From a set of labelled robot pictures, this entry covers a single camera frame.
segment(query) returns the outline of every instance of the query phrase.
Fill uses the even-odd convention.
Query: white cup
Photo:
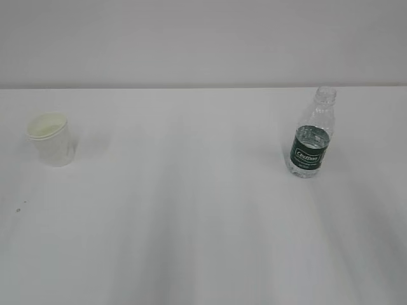
[[[61,167],[73,160],[68,120],[62,113],[47,112],[37,116],[28,124],[27,134],[38,149],[42,163]]]

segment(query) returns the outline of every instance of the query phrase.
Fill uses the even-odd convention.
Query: green label
[[[321,166],[329,135],[315,126],[300,127],[291,148],[291,161],[303,170],[316,170]]]

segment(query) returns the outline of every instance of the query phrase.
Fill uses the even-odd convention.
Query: white table
[[[406,304],[407,88],[339,88],[299,179],[283,151],[314,92],[0,90],[0,304]],[[53,110],[63,168],[25,138]]]

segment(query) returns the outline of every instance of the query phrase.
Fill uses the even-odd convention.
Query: water bottle
[[[335,98],[334,88],[318,88],[314,101],[301,116],[287,161],[294,175],[310,178],[318,173],[333,134]]]

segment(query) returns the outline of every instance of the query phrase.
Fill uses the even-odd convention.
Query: white wall
[[[0,87],[407,84],[406,0],[2,0]]]

